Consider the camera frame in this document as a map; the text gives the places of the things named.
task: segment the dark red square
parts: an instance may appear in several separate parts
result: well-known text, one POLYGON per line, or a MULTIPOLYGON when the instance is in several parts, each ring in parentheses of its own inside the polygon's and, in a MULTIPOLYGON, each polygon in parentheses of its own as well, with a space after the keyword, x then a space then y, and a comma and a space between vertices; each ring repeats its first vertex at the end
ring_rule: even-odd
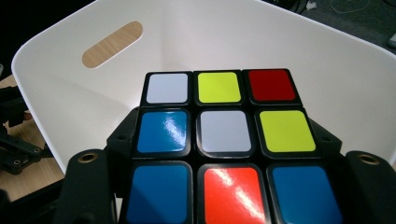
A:
POLYGON ((257 101, 292 101, 296 97, 289 74, 284 69, 252 70, 248 77, 253 98, 257 101))

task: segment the white container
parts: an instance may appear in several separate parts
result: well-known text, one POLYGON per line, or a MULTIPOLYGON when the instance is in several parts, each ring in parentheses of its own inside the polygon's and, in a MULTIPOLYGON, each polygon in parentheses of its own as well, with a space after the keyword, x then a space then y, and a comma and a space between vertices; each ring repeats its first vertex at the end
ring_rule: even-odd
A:
POLYGON ((396 147, 396 57, 254 0, 100 0, 24 44, 12 63, 23 97, 65 172, 139 105, 147 72, 288 68, 309 118, 389 162, 396 147), (96 68, 83 53, 121 26, 143 35, 96 68))

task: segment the red object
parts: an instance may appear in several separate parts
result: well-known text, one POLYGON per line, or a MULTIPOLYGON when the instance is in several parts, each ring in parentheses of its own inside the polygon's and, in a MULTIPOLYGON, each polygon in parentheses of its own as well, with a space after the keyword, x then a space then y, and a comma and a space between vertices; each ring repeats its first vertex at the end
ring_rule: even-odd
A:
POLYGON ((291 101, 296 97, 288 72, 283 69, 252 70, 248 77, 257 101, 291 101))
POLYGON ((205 171, 205 223, 265 223, 258 173, 251 167, 205 171))

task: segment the wooden floor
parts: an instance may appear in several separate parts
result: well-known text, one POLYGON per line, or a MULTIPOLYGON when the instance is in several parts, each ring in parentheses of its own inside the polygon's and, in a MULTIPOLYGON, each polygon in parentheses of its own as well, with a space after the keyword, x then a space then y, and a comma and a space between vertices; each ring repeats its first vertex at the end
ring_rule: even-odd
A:
MULTIPOLYGON (((0 82, 0 88, 8 86, 16 86, 14 76, 7 77, 0 82)), ((26 120, 10 129, 8 128, 8 134, 41 148, 45 145, 45 140, 33 119, 26 120)), ((15 201, 63 178, 64 173, 56 160, 46 158, 26 167, 19 175, 12 175, 0 170, 0 189, 4 189, 9 199, 15 201)))

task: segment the yellow square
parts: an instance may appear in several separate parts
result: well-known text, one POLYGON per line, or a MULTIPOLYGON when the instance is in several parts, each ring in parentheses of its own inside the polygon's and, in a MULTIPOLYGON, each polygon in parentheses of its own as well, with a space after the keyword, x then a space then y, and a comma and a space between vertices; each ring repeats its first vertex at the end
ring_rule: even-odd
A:
POLYGON ((316 149, 305 115, 299 110, 263 111, 262 130, 268 150, 308 152, 316 149))
POLYGON ((199 74, 198 96, 201 103, 237 103, 241 101, 236 73, 199 74))

